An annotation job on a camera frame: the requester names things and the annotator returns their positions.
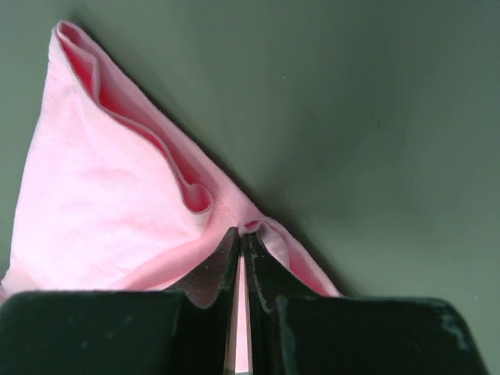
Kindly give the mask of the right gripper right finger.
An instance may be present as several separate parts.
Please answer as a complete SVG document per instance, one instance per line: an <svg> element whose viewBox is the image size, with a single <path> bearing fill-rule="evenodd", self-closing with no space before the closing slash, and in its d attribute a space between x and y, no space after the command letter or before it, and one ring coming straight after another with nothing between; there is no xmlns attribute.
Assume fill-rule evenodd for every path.
<svg viewBox="0 0 500 375"><path fill-rule="evenodd" d="M436 298L328 298L261 239L241 241L254 374L485 374L465 320Z"/></svg>

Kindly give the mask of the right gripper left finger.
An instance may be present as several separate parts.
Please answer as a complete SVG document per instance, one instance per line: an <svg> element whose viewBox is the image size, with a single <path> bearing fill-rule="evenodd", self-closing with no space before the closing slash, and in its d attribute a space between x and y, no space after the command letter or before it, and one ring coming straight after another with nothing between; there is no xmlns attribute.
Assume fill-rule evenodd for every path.
<svg viewBox="0 0 500 375"><path fill-rule="evenodd" d="M4 374L229 374L239 235L163 291L29 291L1 307Z"/></svg>

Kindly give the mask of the pink t shirt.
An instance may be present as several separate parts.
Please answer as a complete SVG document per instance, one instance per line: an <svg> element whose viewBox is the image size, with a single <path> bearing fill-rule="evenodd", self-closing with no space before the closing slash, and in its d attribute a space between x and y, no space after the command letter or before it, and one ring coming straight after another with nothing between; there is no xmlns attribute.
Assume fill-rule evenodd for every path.
<svg viewBox="0 0 500 375"><path fill-rule="evenodd" d="M257 235L308 288L338 290L305 248L163 115L77 25L52 30L4 304L29 291L163 291L239 235L231 370L251 370L241 241Z"/></svg>

